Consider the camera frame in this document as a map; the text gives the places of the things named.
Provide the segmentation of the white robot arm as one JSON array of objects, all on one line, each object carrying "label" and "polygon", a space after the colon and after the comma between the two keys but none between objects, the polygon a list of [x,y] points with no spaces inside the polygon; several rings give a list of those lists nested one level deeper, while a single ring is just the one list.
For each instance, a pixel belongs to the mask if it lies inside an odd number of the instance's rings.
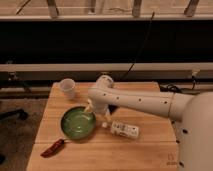
[{"label": "white robot arm", "polygon": [[114,105],[178,122],[178,171],[213,171],[213,92],[119,90],[110,76],[102,75],[89,88],[88,98],[97,114],[105,114]]}]

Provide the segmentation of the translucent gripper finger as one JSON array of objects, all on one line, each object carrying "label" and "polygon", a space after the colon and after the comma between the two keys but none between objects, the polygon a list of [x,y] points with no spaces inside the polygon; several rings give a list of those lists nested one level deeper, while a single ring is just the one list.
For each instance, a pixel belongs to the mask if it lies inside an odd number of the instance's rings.
[{"label": "translucent gripper finger", "polygon": [[106,119],[105,125],[108,126],[111,123],[111,114],[109,110],[107,110],[105,114],[105,119]]},{"label": "translucent gripper finger", "polygon": [[90,99],[87,100],[87,105],[84,109],[84,112],[89,112],[91,113],[92,112],[92,109],[93,109],[93,106],[92,106],[92,101]]}]

